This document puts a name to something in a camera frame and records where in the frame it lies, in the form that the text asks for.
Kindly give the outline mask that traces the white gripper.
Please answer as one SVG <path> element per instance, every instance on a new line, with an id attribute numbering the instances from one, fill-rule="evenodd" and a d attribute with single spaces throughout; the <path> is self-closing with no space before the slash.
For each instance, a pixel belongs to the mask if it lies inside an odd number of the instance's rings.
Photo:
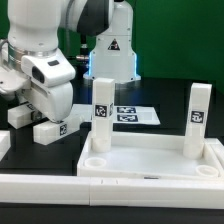
<path id="1" fill-rule="evenodd" d="M 54 87 L 39 86 L 18 71 L 0 67 L 0 94 L 13 93 L 30 102 L 52 122 L 64 120 L 71 112 L 73 88 L 70 82 Z"/>

